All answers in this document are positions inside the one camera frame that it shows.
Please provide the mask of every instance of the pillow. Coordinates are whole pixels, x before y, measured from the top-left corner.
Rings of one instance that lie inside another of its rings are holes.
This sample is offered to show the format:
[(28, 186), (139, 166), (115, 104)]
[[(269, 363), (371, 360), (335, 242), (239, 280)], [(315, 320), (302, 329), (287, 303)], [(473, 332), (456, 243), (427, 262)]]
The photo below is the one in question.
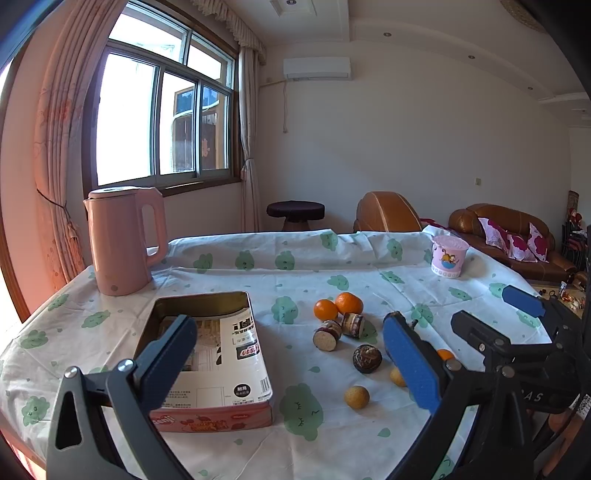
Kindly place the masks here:
[(507, 235), (509, 237), (509, 258), (519, 262), (537, 262), (534, 253), (527, 248), (527, 243), (519, 235)]
[(497, 247), (503, 250), (505, 254), (509, 254), (509, 239), (507, 238), (507, 232), (496, 222), (489, 220), (488, 218), (478, 218), (478, 221), (484, 229), (486, 235), (486, 244), (491, 247)]
[(527, 246), (534, 253), (535, 257), (542, 262), (547, 262), (548, 255), (548, 240), (546, 240), (539, 230), (530, 222), (530, 238), (527, 241)]

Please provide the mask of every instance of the kettle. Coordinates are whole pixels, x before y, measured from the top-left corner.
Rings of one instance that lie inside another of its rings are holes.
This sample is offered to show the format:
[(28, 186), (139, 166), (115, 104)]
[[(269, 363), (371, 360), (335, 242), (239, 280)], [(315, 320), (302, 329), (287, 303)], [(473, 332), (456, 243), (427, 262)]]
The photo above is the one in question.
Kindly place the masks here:
[[(156, 220), (158, 250), (152, 255), (146, 250), (144, 205), (152, 206)], [(84, 206), (99, 291), (121, 296), (145, 287), (152, 280), (148, 268), (168, 252), (162, 194), (155, 188), (109, 187), (90, 192)]]

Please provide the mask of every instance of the tablecloth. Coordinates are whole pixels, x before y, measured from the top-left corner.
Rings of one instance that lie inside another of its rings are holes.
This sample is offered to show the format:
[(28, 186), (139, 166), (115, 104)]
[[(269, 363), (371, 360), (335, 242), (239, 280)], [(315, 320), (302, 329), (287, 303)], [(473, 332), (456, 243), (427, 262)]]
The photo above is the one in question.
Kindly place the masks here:
[[(274, 424), (227, 433), (163, 434), (173, 452), (195, 478), (204, 480), (381, 480), (428, 419), (409, 391), (389, 380), (392, 364), (381, 336), (388, 312), (400, 310), (407, 319), (417, 319), (424, 340), (451, 350), (470, 369), (483, 369), (483, 357), (452, 332), (450, 319), (459, 310), (514, 343), (549, 341), (538, 319), (501, 299), (507, 284), (534, 291), (491, 257), (471, 248), (460, 278), (433, 274), (431, 238), (440, 234), (449, 233), (428, 226), (415, 233), (336, 235), (326, 230), (183, 238), (170, 243), (168, 255), (152, 270), (152, 282), (125, 297), (100, 294), (89, 267), (42, 305), (4, 350), (0, 409), (20, 438), (45, 458), (54, 399), (66, 367), (96, 372), (132, 356), (159, 297), (242, 290), (252, 300), (274, 390)], [(335, 351), (320, 351), (312, 343), (319, 325), (313, 306), (343, 291), (363, 300), (368, 325), (360, 340), (343, 337)], [(374, 373), (363, 375), (352, 365), (360, 343), (384, 353)], [(371, 394), (363, 410), (352, 410), (343, 401), (353, 385)], [(293, 422), (291, 403), (319, 404), (322, 420), (304, 412)], [(143, 478), (114, 415), (105, 410), (126, 466)], [(475, 413), (474, 407), (466, 410), (437, 478), (453, 467)]]

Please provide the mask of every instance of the metal screw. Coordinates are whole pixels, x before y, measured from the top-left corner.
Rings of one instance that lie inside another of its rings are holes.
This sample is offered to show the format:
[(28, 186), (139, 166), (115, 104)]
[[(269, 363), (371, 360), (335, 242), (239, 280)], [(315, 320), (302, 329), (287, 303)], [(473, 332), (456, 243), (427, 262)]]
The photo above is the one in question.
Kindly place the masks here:
[(133, 366), (134, 366), (133, 360), (130, 360), (128, 358), (127, 360), (122, 360), (121, 362), (119, 362), (117, 364), (117, 370), (119, 370), (120, 372), (127, 372), (127, 371), (131, 370)]
[(513, 378), (515, 376), (515, 370), (513, 370), (511, 367), (509, 367), (508, 365), (505, 365), (502, 369), (501, 372), (503, 373), (503, 377), (507, 377), (507, 378)]
[(74, 378), (78, 374), (78, 367), (68, 367), (64, 372), (64, 377)]
[(462, 364), (455, 358), (450, 358), (445, 362), (445, 366), (452, 372), (459, 372), (462, 369)]

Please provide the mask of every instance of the pink plastic cup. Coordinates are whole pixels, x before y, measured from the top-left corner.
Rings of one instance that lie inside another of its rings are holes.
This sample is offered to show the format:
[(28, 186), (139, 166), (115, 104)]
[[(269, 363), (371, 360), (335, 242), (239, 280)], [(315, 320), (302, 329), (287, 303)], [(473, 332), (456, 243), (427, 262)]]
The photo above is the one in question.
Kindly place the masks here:
[(431, 270), (441, 277), (459, 277), (469, 247), (470, 245), (456, 236), (434, 236)]

